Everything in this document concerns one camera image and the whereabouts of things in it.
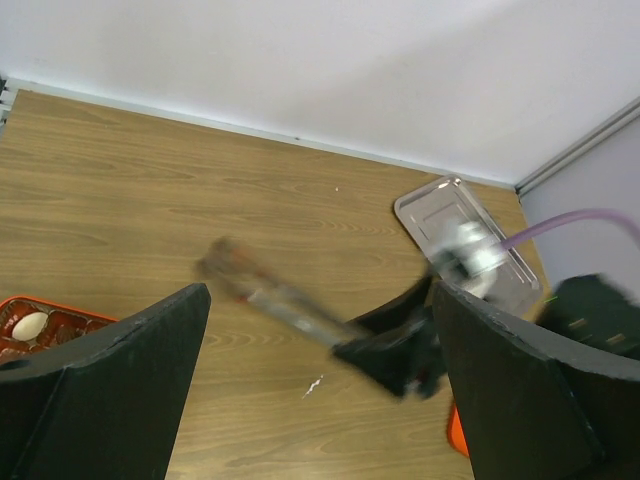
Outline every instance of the white baseboard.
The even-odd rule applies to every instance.
[[[351,150],[348,148],[329,145],[326,143],[305,140],[303,138],[291,137],[291,136],[282,135],[279,133],[272,133],[272,132],[267,132],[263,130],[257,130],[254,128],[243,127],[241,125],[232,125],[229,123],[220,122],[210,118],[199,117],[195,115],[188,115],[188,114],[183,114],[179,112],[173,112],[170,110],[164,110],[161,108],[151,107],[148,105],[141,105],[137,103],[121,101],[113,98],[100,97],[100,96],[92,95],[89,93],[78,92],[78,91],[69,90],[66,88],[54,87],[51,85],[44,85],[41,83],[31,82],[28,80],[9,77],[7,80],[6,86],[12,92],[15,92],[18,90],[27,90],[27,91],[36,92],[36,93],[43,93],[46,95],[53,95],[56,97],[68,98],[70,100],[77,100],[80,102],[91,103],[94,105],[117,108],[119,110],[125,110],[128,112],[141,113],[144,115],[151,115],[154,117],[166,118],[168,120],[175,120],[178,122],[201,125],[204,127],[215,128],[215,129],[224,130],[227,132],[239,133],[242,135],[249,135],[252,137],[265,138],[267,140],[274,140],[277,142],[283,142],[283,143],[288,143],[292,145],[300,145],[303,147],[313,148],[315,150],[322,150],[325,152],[337,153],[337,154],[346,155],[349,157],[362,158],[365,160],[371,160],[374,162],[384,163],[388,165],[395,165],[398,167],[410,168],[412,170],[420,170],[423,172],[435,173],[438,175],[449,175],[451,173],[455,173],[456,175],[470,182],[476,182],[484,185],[491,185],[495,187],[505,188],[508,190],[514,190],[514,185],[510,185],[503,182],[496,182],[494,180],[489,180],[486,178],[478,178],[474,176],[464,175],[463,173],[460,173],[460,172],[445,171],[439,168],[432,168],[427,165],[421,165],[421,164],[406,161],[406,160],[400,160],[397,158],[390,158],[382,155],[377,155],[375,153],[360,152],[360,151]]]

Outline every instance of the silver tray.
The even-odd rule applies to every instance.
[[[453,218],[479,222],[500,240],[505,238],[469,186],[455,175],[442,177],[400,197],[394,210],[428,260],[432,242]],[[520,254],[511,249],[508,261],[498,268],[498,279],[489,296],[501,310],[522,316],[542,296],[542,286]]]

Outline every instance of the wooden tabletop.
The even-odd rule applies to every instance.
[[[21,92],[0,141],[0,298],[124,318],[192,282],[195,260],[231,235],[351,318],[418,278],[421,255],[391,207],[435,178]],[[513,192],[474,189],[507,234],[525,227]],[[542,277],[533,246],[520,251]],[[447,386],[397,402],[212,293],[168,479],[473,478],[445,437]]]

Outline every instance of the white mark on table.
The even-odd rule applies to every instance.
[[[305,398],[307,398],[308,395],[311,395],[311,392],[313,392],[313,390],[320,385],[320,382],[322,381],[322,379],[324,378],[324,375],[320,375],[320,378],[318,380],[316,380],[315,382],[313,382],[311,385],[309,385],[309,390],[307,390],[307,392],[302,396],[302,399],[304,400]]]

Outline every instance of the orange object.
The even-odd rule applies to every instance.
[[[453,448],[463,454],[465,457],[469,456],[469,449],[467,448],[467,441],[464,438],[464,432],[462,430],[462,423],[460,423],[460,414],[458,408],[454,403],[451,406],[451,418],[449,419],[448,428],[449,443]]]
[[[37,337],[26,342],[13,338],[14,327],[35,312],[47,314],[46,323]],[[0,304],[0,364],[61,345],[115,321],[35,297],[8,298]]]

